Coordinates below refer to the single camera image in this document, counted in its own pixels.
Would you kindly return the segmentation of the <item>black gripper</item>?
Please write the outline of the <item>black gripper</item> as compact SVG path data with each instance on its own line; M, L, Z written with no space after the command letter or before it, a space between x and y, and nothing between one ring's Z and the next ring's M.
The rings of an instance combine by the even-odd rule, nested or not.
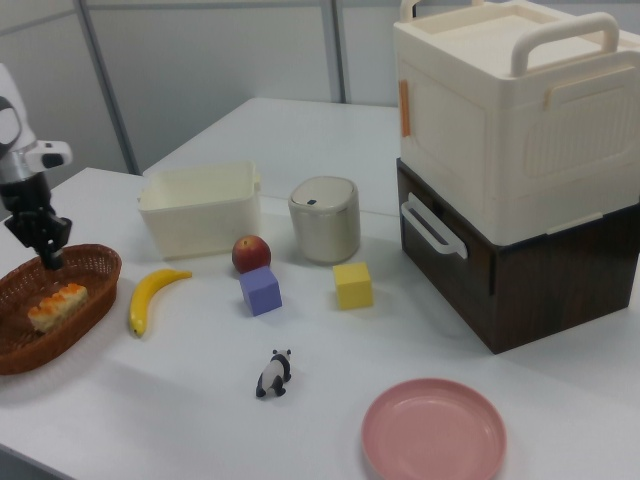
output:
M67 244L72 222L59 217L51 206L51 191L43 173L1 185L1 200L11 213L7 228L27 248L38 248L47 270L64 265L62 251Z

